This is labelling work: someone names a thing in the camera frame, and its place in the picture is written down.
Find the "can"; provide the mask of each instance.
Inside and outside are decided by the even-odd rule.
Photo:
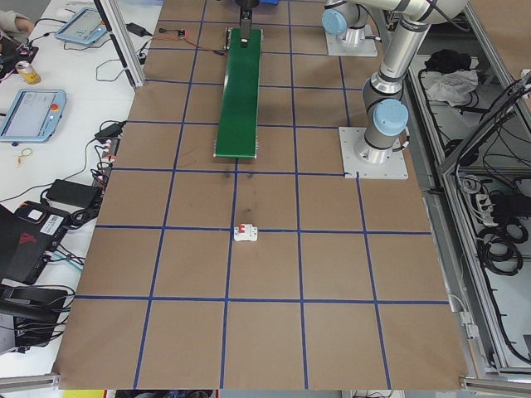
[[[18,74],[22,76],[29,85],[36,85],[41,81],[41,77],[28,61],[17,62],[15,68],[17,69]]]

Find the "white table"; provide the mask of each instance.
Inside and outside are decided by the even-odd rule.
[[[121,0],[119,2],[125,22],[135,22],[153,32],[160,6],[139,5],[139,2]],[[65,8],[77,11],[82,7],[90,7],[87,2],[67,0],[51,0],[42,17],[62,19],[68,18]],[[58,22],[42,21],[37,24],[31,38],[39,37],[46,32],[53,32],[61,26]],[[98,46],[109,36],[105,35],[95,45]],[[134,47],[139,49],[148,37],[132,36]],[[35,185],[44,185],[57,178],[70,176],[79,172],[85,163],[84,148],[100,124],[109,119],[126,120],[133,102],[134,90],[129,85],[124,73],[114,82],[99,82],[95,79],[95,68],[104,61],[117,59],[113,44],[109,41],[101,48],[90,48],[85,51],[65,51],[63,42],[53,35],[36,40],[34,46],[40,47],[37,57],[32,62],[42,77],[41,83],[33,86],[36,89],[63,89],[67,102],[62,119],[54,135],[46,143],[22,143],[13,147],[9,143],[0,144],[0,201],[14,197]],[[76,47],[70,43],[67,48]],[[100,78],[111,79],[118,75],[121,64],[110,62],[100,70]],[[6,113],[18,90],[30,88],[21,76],[14,74],[0,84],[0,112]],[[96,163],[93,145],[87,149],[87,169],[71,179],[71,181],[91,184],[90,169]],[[24,158],[20,167],[17,166],[17,155],[24,148],[30,148],[33,154]],[[34,189],[27,194],[3,203],[14,211],[26,200],[38,201],[41,190]],[[92,221],[78,231],[69,231],[63,245],[80,256],[85,256],[94,230]],[[60,262],[48,265],[36,284],[66,284],[76,288],[80,272]],[[0,356],[0,377],[35,376],[51,371],[55,361],[60,338],[47,347],[33,347],[26,354],[8,353]]]

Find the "white cloth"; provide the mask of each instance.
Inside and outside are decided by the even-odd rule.
[[[478,74],[475,70],[458,70],[441,76],[426,93],[430,100],[445,101],[450,106],[457,106],[468,104],[469,93],[477,86]]]

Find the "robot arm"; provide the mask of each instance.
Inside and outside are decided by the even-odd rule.
[[[246,46],[251,30],[252,8],[260,0],[236,0],[240,6],[241,45]],[[407,124],[408,112],[400,103],[402,81],[407,68],[428,33],[431,24],[445,22],[459,14],[468,0],[325,0],[323,25],[327,32],[357,31],[351,39],[363,40],[367,10],[361,6],[400,12],[402,19],[380,68],[363,87],[363,101],[368,115],[364,137],[354,150],[363,161],[386,162],[397,136]]]
[[[241,46],[247,47],[251,34],[252,9],[260,4],[260,0],[236,0],[240,7]]]

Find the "tablet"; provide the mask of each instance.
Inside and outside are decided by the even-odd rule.
[[[84,7],[55,33],[55,37],[88,46],[98,41],[106,32],[98,10]]]
[[[64,90],[19,90],[0,125],[0,142],[46,141],[56,131],[65,103]]]

